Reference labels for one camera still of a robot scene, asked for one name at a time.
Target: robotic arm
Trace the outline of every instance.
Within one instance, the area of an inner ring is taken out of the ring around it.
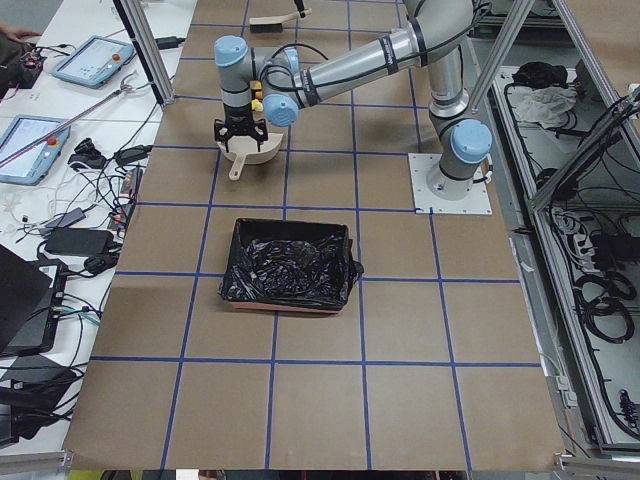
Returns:
[[[233,136],[245,135],[260,144],[268,137],[264,120],[253,120],[249,86],[253,80],[262,82],[266,119],[278,127],[287,127],[297,120],[302,108],[400,70],[428,66],[432,90],[430,115],[445,150],[440,170],[445,180],[468,182],[491,146],[487,127],[478,125],[480,122],[476,120],[464,119],[463,115],[469,96],[462,84],[458,46],[474,25],[477,15],[474,2],[404,0],[404,3],[409,12],[404,28],[302,70],[294,45],[249,48],[241,37],[219,38],[215,58],[225,120],[215,121],[216,141],[227,145]],[[459,131],[461,126],[465,127],[463,132]],[[461,139],[467,144],[461,145]]]

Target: person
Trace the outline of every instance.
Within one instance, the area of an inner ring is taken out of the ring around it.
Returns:
[[[23,27],[13,27],[0,22],[0,98],[9,87],[20,84],[23,69],[21,58],[33,49],[24,39],[40,33]]]

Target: blue tablet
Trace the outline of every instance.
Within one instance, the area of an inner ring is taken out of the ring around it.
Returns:
[[[14,118],[0,138],[0,165],[5,158],[25,145],[59,127],[65,120],[49,117],[19,115]],[[35,185],[44,178],[55,159],[60,155],[64,142],[69,138],[69,128],[52,135],[15,160],[0,167],[0,182],[18,185]]]
[[[133,45],[94,35],[60,62],[51,74],[66,82],[98,88],[133,57]]]

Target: white dustpan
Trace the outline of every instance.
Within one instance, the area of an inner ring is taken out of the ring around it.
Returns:
[[[258,142],[249,136],[231,137],[228,142],[228,152],[224,143],[217,142],[220,151],[228,160],[233,162],[229,172],[229,180],[234,182],[239,180],[245,164],[258,165],[275,157],[278,150],[280,150],[283,137],[284,134],[282,133],[270,133],[269,140],[260,145],[260,151],[258,151]]]

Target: white mounting plate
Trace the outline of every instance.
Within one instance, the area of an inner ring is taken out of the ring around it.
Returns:
[[[427,186],[427,174],[440,161],[440,154],[410,153],[411,185],[413,204],[416,213],[455,214],[455,215],[491,215],[491,202],[484,182],[474,183],[469,194],[462,200],[445,200],[435,195]],[[483,176],[480,169],[474,179]]]

